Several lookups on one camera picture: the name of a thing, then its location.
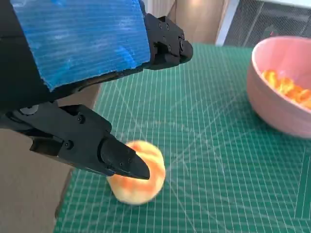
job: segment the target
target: white wall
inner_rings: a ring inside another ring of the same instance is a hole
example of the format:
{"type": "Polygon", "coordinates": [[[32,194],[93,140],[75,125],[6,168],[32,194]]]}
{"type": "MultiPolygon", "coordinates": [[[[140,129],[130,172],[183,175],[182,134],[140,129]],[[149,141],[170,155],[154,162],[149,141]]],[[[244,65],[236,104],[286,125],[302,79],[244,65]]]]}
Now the white wall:
{"type": "Polygon", "coordinates": [[[167,16],[175,0],[143,0],[147,13],[155,17],[167,16]]]}

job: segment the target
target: black bracket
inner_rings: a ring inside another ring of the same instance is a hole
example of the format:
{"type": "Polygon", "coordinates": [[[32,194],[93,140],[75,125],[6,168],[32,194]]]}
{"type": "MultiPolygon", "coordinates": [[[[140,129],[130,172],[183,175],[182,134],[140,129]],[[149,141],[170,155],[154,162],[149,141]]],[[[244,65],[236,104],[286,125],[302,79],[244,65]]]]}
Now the black bracket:
{"type": "Polygon", "coordinates": [[[151,53],[146,69],[165,69],[191,60],[193,48],[182,29],[166,16],[146,14],[144,20],[151,53]]]}
{"type": "Polygon", "coordinates": [[[149,179],[148,166],[110,134],[109,121],[84,105],[47,102],[6,113],[1,122],[30,137],[36,153],[108,176],[149,179]]]}

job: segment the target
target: grid lines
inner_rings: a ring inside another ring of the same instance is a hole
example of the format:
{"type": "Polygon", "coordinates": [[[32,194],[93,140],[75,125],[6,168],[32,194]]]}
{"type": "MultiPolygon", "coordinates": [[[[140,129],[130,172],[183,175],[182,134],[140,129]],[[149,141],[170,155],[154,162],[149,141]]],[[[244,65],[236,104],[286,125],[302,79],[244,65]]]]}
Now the grid lines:
{"type": "Polygon", "coordinates": [[[250,56],[247,48],[195,44],[184,65],[104,83],[94,110],[122,142],[160,148],[163,189],[129,206],[104,176],[76,169],[54,231],[310,232],[311,143],[277,132],[253,112],[250,56]]]}

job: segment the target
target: screw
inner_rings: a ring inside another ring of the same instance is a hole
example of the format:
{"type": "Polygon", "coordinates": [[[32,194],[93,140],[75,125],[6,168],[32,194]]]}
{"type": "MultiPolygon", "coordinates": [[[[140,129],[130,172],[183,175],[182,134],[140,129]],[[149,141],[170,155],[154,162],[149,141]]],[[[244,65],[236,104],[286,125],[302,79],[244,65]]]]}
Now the screw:
{"type": "Polygon", "coordinates": [[[182,41],[180,41],[180,49],[183,51],[184,50],[184,43],[182,41]]]}
{"type": "Polygon", "coordinates": [[[73,142],[71,142],[70,140],[67,141],[67,142],[65,143],[65,147],[66,147],[66,149],[68,149],[68,150],[72,149],[72,148],[73,148],[73,142]]]}
{"type": "Polygon", "coordinates": [[[84,117],[84,115],[81,115],[81,114],[80,114],[80,115],[78,116],[78,121],[79,121],[80,124],[83,124],[83,123],[85,122],[85,120],[86,120],[86,118],[84,117]]]}

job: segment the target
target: metal grate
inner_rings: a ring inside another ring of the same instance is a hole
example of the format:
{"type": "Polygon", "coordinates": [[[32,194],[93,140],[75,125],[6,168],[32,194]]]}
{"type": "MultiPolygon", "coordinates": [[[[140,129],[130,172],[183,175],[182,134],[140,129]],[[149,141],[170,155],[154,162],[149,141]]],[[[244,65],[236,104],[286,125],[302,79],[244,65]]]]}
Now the metal grate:
{"type": "Polygon", "coordinates": [[[261,0],[240,0],[224,45],[254,47],[276,35],[311,38],[311,10],[261,0]]]}

